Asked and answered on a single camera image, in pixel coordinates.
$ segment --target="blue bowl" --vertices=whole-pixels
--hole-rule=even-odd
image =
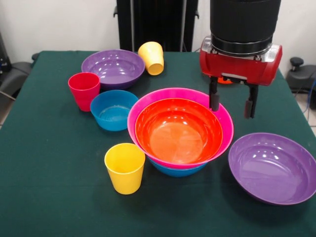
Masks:
[[[180,177],[185,177],[185,176],[189,176],[192,174],[197,173],[198,171],[200,171],[201,169],[203,169],[204,166],[207,165],[207,163],[198,166],[198,167],[194,167],[194,168],[189,168],[189,169],[173,169],[173,168],[168,168],[165,166],[162,166],[161,164],[158,164],[156,162],[154,162],[152,159],[148,158],[149,161],[153,164],[153,166],[159,170],[161,173],[164,173],[166,175],[169,175],[171,177],[176,177],[176,178],[180,178]]]
[[[138,98],[125,90],[110,90],[96,96],[90,105],[98,125],[108,131],[127,129],[127,117]]]

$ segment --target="table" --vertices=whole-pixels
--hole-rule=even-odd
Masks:
[[[128,132],[99,128],[67,86],[91,53],[42,52],[0,130],[1,236],[316,236],[316,197],[294,206],[256,201],[231,175],[228,152],[185,178],[168,177],[146,161],[141,188],[116,193],[104,154],[131,142]],[[208,92],[198,53],[166,52],[164,72],[144,72],[129,91],[141,97],[171,86]],[[219,93],[235,124],[234,141],[272,132],[316,156],[316,138],[280,72],[260,87],[255,119],[243,118],[246,86],[220,85]]]

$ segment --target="floor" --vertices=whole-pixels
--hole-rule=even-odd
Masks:
[[[309,125],[311,126],[315,136],[316,136],[316,110],[309,110],[307,108],[307,94],[297,94],[296,95],[296,101],[298,105],[300,106],[302,112],[304,113],[304,116],[306,120],[308,121]]]
[[[302,112],[304,112],[305,118],[308,121],[309,125],[311,126],[311,129],[313,130],[315,136],[316,136],[316,110],[306,110],[307,107],[307,94],[297,94],[296,95],[296,101],[298,105],[300,106]],[[2,127],[3,123],[5,122],[6,117],[8,116],[14,102],[9,101],[5,104],[5,108],[0,113],[0,128]]]

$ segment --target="pink bowl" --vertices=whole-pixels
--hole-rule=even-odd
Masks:
[[[209,97],[207,94],[204,94],[197,90],[187,89],[187,88],[165,88],[160,90],[155,90],[151,93],[148,93],[147,95],[140,98],[134,106],[131,108],[128,118],[127,118],[127,129],[128,133],[133,140],[133,142],[144,152],[147,156],[149,156],[152,160],[155,162],[169,168],[176,168],[176,169],[188,169],[188,168],[194,168],[198,167],[200,165],[203,165],[211,160],[214,160],[218,158],[222,153],[224,153],[229,145],[232,142],[233,135],[234,135],[234,124],[233,120],[228,113],[228,111],[224,108],[223,105],[220,104],[219,110],[214,112],[214,115],[218,118],[219,122],[221,123],[222,129],[223,129],[223,142],[218,150],[218,152],[215,154],[215,156],[211,157],[208,160],[204,160],[197,163],[190,163],[190,164],[175,164],[166,162],[163,160],[160,160],[156,157],[151,156],[147,152],[145,152],[142,147],[137,142],[136,136],[135,136],[135,123],[139,116],[139,114],[142,112],[144,108],[146,108],[151,103],[167,99],[167,98],[183,98],[192,100],[195,102],[198,102],[206,107],[208,107],[209,103]]]

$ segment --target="red cup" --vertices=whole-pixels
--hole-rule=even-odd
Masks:
[[[78,73],[68,80],[75,102],[84,112],[90,112],[90,104],[100,93],[100,78],[94,73]]]

